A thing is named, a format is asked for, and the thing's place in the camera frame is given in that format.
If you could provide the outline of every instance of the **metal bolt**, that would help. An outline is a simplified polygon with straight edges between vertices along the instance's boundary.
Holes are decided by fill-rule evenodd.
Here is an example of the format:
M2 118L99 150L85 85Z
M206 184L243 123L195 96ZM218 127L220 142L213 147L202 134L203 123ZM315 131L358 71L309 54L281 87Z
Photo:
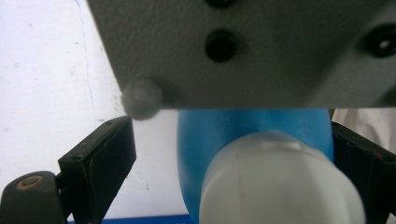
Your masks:
M205 43L206 56L216 63L224 63L235 55L235 37L226 30L217 30L210 34Z
M377 58L396 54L396 24L375 28L365 39L366 47Z
M235 2L235 0L206 0L206 2L212 7L226 8Z
M42 180L43 180L43 176L41 175L28 176L18 183L17 189L31 189L39 185Z

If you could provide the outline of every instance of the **blue surface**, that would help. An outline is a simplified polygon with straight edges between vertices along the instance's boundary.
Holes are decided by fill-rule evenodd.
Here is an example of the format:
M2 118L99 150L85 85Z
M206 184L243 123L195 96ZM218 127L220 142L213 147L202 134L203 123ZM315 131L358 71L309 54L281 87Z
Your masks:
M169 217L131 217L105 219L102 224L194 224L189 215Z
M201 188L213 157L249 133L281 131L319 149L333 161L327 109L180 110L177 165L184 202L198 222Z

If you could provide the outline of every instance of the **black hole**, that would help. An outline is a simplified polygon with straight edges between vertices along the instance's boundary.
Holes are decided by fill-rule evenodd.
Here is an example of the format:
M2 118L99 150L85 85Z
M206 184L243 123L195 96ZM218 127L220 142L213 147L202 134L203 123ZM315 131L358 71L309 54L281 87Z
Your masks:
M205 51L207 57L214 62L227 62L236 53L235 38L226 30L217 30L206 39Z
M206 0L206 2L216 8L226 8L235 2L235 0Z
M396 53L396 24L386 24L375 28L366 36L367 49L377 58Z

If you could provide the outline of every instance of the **blue plastic bottle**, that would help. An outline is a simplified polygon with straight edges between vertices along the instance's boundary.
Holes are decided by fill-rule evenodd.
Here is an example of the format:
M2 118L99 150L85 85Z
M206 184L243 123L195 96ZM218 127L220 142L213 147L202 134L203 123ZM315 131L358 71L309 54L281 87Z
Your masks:
M249 133L280 131L333 161L332 129L326 109L180 110L177 163L184 202L195 223L205 171L213 157Z

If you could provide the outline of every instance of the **white bottle cap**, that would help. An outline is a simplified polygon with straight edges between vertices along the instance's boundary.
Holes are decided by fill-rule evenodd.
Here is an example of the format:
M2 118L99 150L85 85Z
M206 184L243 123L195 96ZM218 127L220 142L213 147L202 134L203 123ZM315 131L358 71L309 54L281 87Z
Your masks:
M200 223L363 224L359 193L320 151L283 133L235 140L206 170Z

